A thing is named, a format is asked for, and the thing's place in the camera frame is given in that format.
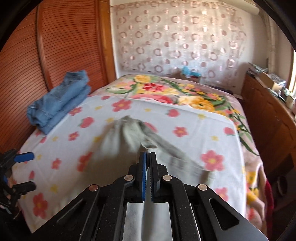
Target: white wall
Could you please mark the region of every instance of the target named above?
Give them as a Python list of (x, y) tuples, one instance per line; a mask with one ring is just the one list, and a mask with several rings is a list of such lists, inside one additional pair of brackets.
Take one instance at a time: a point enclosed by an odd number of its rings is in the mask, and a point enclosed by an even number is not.
[(279, 27), (277, 28), (276, 74), (285, 81), (288, 81), (292, 61), (292, 46), (282, 30)]
[[(110, 0), (110, 5), (115, 6), (115, 5), (125, 4), (129, 2), (135, 2), (135, 1)], [(252, 15), (238, 8), (234, 8), (234, 9), (237, 9), (236, 14), (242, 17), (242, 21), (244, 23), (244, 30), (247, 35), (247, 41), (245, 43), (245, 51), (239, 61), (240, 66), (238, 69), (236, 87), (232, 89), (234, 93), (240, 94), (246, 71), (249, 68), (248, 62), (254, 63), (262, 67), (267, 67), (266, 59), (267, 59), (268, 40), (267, 40), (267, 32), (266, 32), (265, 24), (263, 23), (263, 20), (259, 15)], [(111, 18), (111, 29), (112, 29), (112, 33), (114, 33), (115, 31), (114, 28), (116, 25), (112, 23), (112, 19), (113, 18)], [(120, 66), (117, 64), (117, 59), (115, 55), (116, 50), (115, 50), (115, 44), (114, 44), (116, 42), (116, 39), (112, 38), (112, 42), (113, 42), (113, 48), (114, 48), (113, 52), (114, 52), (116, 76), (117, 78), (119, 78), (120, 76), (127, 73), (122, 71)]]

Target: cardboard box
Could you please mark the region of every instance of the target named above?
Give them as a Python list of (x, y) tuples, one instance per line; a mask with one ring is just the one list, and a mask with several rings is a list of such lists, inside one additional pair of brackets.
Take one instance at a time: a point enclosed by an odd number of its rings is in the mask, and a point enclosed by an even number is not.
[(279, 90), (282, 89), (282, 87), (280, 85), (278, 85), (277, 83), (275, 83), (271, 78), (268, 77), (267, 74), (265, 73), (260, 73), (259, 74), (259, 78), (260, 80), (271, 90), (275, 91), (276, 93), (279, 92)]

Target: wooden dresser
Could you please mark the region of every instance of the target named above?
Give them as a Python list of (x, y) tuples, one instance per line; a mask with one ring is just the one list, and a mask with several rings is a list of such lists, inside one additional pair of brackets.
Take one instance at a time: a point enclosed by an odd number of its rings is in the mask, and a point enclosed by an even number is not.
[(272, 182), (296, 168), (296, 122), (285, 104), (274, 97), (264, 83), (246, 74), (241, 96), (247, 121)]

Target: triangular cutout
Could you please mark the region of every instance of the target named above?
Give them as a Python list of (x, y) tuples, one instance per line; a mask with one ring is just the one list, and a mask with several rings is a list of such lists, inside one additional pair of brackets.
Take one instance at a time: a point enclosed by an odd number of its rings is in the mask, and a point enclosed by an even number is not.
[(229, 228), (239, 224), (239, 220), (226, 208), (224, 208), (216, 199), (212, 198), (210, 200), (210, 204), (216, 214), (222, 230), (228, 230)]

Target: wooden headboard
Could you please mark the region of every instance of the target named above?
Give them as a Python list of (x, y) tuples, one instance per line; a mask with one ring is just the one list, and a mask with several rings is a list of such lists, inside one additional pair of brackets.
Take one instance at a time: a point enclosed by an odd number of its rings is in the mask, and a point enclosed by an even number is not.
[(67, 71), (86, 70), (92, 91), (115, 79), (113, 56), (108, 70), (114, 73), (106, 74), (102, 45), (112, 43), (102, 42), (111, 34), (110, 26), (102, 28), (109, 23), (101, 19), (102, 6), (109, 12), (108, 0), (44, 0), (9, 37), (0, 52), (0, 152), (23, 145), (34, 130), (27, 106), (59, 85)]

